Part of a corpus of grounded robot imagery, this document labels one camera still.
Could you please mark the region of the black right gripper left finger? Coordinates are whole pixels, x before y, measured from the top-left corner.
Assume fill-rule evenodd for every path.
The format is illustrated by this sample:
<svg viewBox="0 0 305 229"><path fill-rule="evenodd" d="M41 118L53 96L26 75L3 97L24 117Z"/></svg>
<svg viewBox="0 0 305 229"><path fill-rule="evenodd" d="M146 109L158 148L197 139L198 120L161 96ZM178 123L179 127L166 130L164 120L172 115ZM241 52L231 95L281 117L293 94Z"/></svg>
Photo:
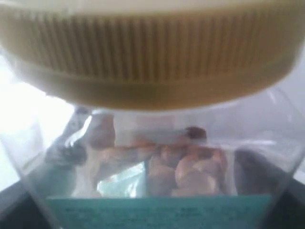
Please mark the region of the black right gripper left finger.
<svg viewBox="0 0 305 229"><path fill-rule="evenodd" d="M46 229L48 222L22 183L0 192L2 229Z"/></svg>

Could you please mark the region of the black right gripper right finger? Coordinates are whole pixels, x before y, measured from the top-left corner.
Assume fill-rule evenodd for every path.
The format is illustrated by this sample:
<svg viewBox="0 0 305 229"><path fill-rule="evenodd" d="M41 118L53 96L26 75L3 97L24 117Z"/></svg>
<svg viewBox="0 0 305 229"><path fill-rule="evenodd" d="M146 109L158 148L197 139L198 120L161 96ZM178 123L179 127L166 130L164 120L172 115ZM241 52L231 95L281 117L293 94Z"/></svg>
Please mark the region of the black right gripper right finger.
<svg viewBox="0 0 305 229"><path fill-rule="evenodd" d="M293 179L274 209L274 229L305 228L305 185Z"/></svg>

